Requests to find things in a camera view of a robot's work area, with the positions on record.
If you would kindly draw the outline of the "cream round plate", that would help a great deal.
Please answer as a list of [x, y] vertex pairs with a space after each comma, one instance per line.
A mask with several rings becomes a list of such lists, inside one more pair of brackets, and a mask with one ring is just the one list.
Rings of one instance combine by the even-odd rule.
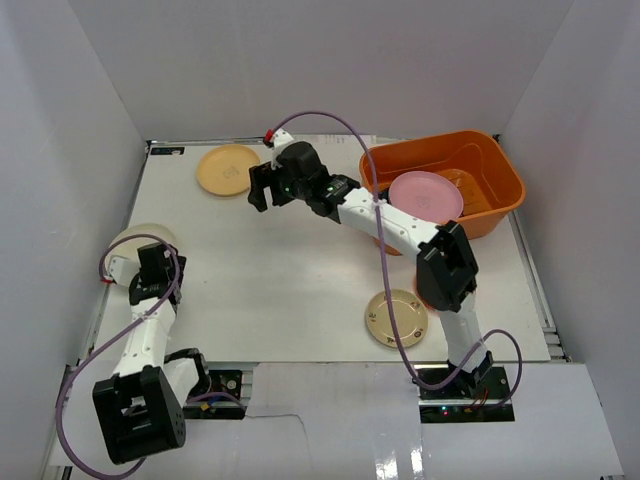
[[164, 240], [175, 249], [179, 247], [176, 236], [169, 228], [157, 223], [143, 223], [131, 226], [118, 234], [111, 242], [111, 245], [117, 243], [117, 246], [110, 251], [105, 260], [112, 255], [120, 255], [136, 261], [140, 269], [137, 250], [142, 246], [157, 243], [151, 236]]

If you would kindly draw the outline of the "pink round plate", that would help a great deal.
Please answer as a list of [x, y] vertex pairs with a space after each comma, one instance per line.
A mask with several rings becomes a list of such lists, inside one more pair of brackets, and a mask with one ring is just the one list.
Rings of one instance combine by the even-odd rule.
[[435, 173], [411, 171], [394, 179], [389, 202], [422, 220], [444, 224], [462, 216], [464, 201], [456, 186]]

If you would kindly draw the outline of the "orange round plate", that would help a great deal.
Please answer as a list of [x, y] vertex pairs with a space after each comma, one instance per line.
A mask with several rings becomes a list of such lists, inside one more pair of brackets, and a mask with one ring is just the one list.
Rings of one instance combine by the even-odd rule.
[[438, 311], [437, 306], [433, 304], [433, 300], [437, 299], [437, 294], [439, 293], [438, 284], [435, 280], [424, 281], [415, 273], [412, 287], [413, 293], [427, 309], [434, 312]]

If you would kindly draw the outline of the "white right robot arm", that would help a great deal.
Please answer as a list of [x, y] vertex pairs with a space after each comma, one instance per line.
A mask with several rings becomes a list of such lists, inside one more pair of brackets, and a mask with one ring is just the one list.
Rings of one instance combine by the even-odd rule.
[[493, 363], [475, 312], [478, 264], [464, 229], [421, 220], [344, 175], [331, 175], [311, 144], [283, 130], [269, 141], [273, 202], [301, 200], [317, 215], [369, 235], [416, 263], [416, 295], [439, 312], [453, 390], [472, 399], [488, 385]]

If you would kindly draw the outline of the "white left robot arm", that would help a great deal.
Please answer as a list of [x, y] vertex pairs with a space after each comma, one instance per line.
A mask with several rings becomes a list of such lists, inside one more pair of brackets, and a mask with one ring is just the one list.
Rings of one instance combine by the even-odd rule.
[[131, 312], [120, 359], [92, 390], [108, 456], [121, 465], [182, 447], [185, 408], [219, 401], [239, 405], [241, 400], [225, 387], [213, 389], [198, 349], [167, 350], [186, 269], [168, 227], [129, 226], [112, 241], [100, 267], [105, 280], [126, 288]]

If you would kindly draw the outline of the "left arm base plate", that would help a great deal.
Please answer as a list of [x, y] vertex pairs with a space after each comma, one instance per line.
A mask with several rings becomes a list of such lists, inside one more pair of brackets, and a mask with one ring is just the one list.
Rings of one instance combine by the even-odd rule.
[[209, 396], [183, 408], [187, 420], [242, 420], [248, 405], [252, 374], [239, 369], [209, 370]]

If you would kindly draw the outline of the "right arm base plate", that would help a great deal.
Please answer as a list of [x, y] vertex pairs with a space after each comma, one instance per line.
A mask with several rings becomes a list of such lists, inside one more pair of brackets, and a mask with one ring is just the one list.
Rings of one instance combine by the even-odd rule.
[[443, 390], [419, 392], [420, 421], [426, 424], [509, 423], [515, 421], [512, 402], [498, 406], [510, 392], [502, 366], [493, 367], [476, 393], [469, 394], [455, 383]]

